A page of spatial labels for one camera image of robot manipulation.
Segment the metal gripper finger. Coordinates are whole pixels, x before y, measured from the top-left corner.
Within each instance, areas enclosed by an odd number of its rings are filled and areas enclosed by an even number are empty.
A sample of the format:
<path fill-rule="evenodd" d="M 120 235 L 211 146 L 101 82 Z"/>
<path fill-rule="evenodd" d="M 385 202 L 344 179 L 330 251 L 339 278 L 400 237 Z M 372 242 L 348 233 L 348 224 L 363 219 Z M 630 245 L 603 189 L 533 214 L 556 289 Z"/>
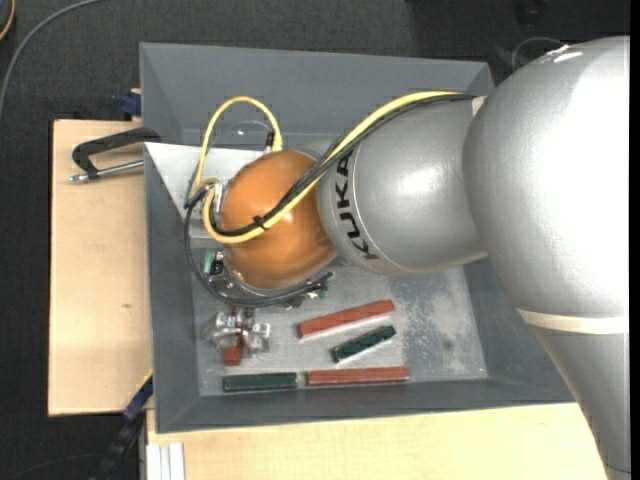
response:
<path fill-rule="evenodd" d="M 239 310 L 219 312 L 201 326 L 201 339 L 212 344 L 236 344 L 243 325 L 244 319 Z"/>
<path fill-rule="evenodd" d="M 268 323 L 252 323 L 243 329 L 243 341 L 249 354 L 270 350 L 271 326 Z"/>

